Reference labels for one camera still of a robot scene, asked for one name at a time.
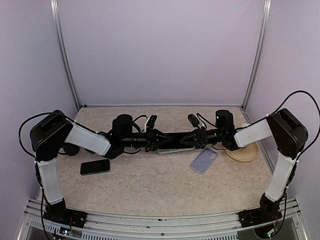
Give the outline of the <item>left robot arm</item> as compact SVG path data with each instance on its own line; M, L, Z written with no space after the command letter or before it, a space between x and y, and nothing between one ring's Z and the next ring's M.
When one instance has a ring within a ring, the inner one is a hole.
M172 140L169 135L153 128L156 118L155 115L147 118L145 129L141 131L131 115L121 114L112 121L111 130L105 133L69 119L60 110L48 113L30 130L29 136L43 194L52 205L50 214L61 223L70 218L69 209L61 204L63 195L56 166L62 147L73 145L108 159L118 157L125 148L143 148L146 152L153 152Z

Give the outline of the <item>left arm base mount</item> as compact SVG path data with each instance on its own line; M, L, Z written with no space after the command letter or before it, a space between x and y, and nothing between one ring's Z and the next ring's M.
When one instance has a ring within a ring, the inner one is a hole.
M62 199L62 201L55 204L47 203L43 217L54 223L83 229L86 223L87 213L66 208L66 202Z

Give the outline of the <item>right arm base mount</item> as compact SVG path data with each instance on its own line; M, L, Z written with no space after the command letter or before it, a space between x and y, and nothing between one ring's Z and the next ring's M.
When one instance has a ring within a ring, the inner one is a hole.
M280 219L282 217L280 203L283 197L273 202L263 194L258 208L245 209L238 213L241 227L250 227Z

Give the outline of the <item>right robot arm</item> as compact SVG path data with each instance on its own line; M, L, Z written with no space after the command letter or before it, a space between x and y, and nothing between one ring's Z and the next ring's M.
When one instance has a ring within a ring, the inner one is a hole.
M196 149L221 143L227 150L235 151L252 143L273 138L278 150L278 159L264 195L271 202L276 202L285 193L298 156L302 153L308 137L305 126L286 108L240 130L235 128L233 114L223 109L215 113L214 129L206 130L201 127L184 135L180 142Z

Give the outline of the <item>clear case with ring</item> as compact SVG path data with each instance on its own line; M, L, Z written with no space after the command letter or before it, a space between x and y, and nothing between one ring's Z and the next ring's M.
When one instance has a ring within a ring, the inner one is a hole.
M172 154L172 153L179 153L179 152L185 152L185 151L191 151L193 150L194 147L181 147L181 146L178 146L178 147L159 147L157 149L158 153L159 154Z

